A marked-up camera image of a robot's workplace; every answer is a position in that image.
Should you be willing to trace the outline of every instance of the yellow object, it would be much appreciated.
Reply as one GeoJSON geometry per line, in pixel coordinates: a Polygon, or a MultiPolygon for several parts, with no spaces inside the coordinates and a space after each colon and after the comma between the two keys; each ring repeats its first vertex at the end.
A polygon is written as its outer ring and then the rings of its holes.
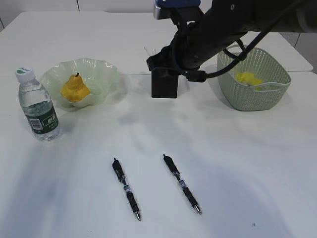
{"type": "Polygon", "coordinates": [[[90,91],[84,84],[84,81],[79,73],[77,73],[76,75],[73,74],[70,76],[69,80],[64,83],[60,93],[69,101],[77,103],[90,94],[90,91]]]}
{"type": "Polygon", "coordinates": [[[244,72],[244,73],[236,73],[234,78],[245,85],[254,86],[262,83],[262,80],[255,78],[253,73],[244,72]]]}

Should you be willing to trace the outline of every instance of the bottle cap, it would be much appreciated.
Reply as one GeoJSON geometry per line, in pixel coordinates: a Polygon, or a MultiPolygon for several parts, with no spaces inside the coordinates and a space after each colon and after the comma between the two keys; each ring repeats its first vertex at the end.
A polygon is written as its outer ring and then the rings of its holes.
{"type": "Polygon", "coordinates": [[[15,76],[20,83],[35,79],[34,71],[31,68],[18,68],[15,72],[15,76]]]}

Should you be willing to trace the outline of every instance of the pen tip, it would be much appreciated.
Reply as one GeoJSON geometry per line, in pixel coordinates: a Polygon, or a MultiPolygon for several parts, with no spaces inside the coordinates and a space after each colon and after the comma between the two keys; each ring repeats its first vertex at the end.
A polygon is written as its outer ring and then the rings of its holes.
{"type": "Polygon", "coordinates": [[[195,206],[195,209],[200,215],[203,213],[198,205],[195,206]]]}
{"type": "Polygon", "coordinates": [[[139,212],[139,211],[136,211],[134,214],[135,214],[135,216],[137,217],[137,219],[138,219],[139,221],[141,221],[141,220],[142,220],[142,218],[141,218],[141,214],[140,214],[140,212],[139,212]]]}

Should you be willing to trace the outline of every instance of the robotic arm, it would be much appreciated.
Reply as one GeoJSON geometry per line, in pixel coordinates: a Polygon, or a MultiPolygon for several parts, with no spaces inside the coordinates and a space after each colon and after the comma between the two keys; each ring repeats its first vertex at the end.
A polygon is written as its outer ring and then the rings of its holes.
{"type": "Polygon", "coordinates": [[[155,0],[154,17],[171,18],[177,26],[169,46],[147,60],[152,72],[152,97],[176,98],[178,76],[204,82],[226,73],[268,32],[317,32],[317,0],[213,0],[205,14],[200,0],[155,0]],[[248,31],[260,34],[245,49],[240,38],[248,31]],[[236,42],[242,53],[235,56],[226,47],[236,42]],[[234,58],[219,72],[205,73],[199,67],[223,51],[234,58]]]}

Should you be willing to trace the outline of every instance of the glass bowl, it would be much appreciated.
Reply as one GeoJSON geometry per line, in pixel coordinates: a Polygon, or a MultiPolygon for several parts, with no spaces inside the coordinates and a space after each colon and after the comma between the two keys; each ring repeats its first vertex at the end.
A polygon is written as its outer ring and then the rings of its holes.
{"type": "Polygon", "coordinates": [[[81,58],[61,62],[43,74],[40,82],[48,90],[53,100],[63,107],[83,108],[87,105],[97,105],[105,101],[110,89],[119,81],[117,68],[104,60],[81,58]],[[71,102],[64,98],[60,91],[65,82],[73,74],[79,73],[90,94],[79,102],[71,102]]]}

